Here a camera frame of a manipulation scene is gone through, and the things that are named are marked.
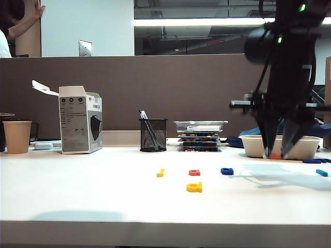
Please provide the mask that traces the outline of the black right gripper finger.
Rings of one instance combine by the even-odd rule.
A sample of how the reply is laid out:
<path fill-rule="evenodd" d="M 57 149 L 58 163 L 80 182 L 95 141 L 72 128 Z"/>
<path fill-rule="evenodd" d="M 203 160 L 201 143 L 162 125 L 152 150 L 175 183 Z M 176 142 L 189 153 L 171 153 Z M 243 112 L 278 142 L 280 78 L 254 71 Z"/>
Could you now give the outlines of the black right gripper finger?
<path fill-rule="evenodd" d="M 275 143 L 278 130 L 278 116 L 256 115 L 255 120 L 262 135 L 264 157 L 269 158 Z"/>
<path fill-rule="evenodd" d="M 284 119 L 283 137 L 281 143 L 281 157 L 286 159 L 294 145 L 315 124 L 314 118 Z"/>

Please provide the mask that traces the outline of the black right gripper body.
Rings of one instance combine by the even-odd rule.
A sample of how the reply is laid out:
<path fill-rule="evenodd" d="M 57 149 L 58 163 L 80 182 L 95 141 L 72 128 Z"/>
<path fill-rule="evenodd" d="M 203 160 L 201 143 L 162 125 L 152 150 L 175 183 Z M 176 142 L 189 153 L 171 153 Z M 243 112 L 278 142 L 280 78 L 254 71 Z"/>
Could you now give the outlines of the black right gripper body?
<path fill-rule="evenodd" d="M 272 101 L 267 91 L 259 90 L 244 94 L 243 100 L 231 100 L 229 108 L 232 110 L 241 109 L 242 114 L 251 113 L 254 117 L 260 111 L 271 111 L 272 114 L 284 117 L 290 111 L 306 110 L 312 110 L 318 115 L 330 116 L 330 104 L 325 104 L 325 100 L 313 89 L 309 92 L 308 100 L 304 103 Z"/>

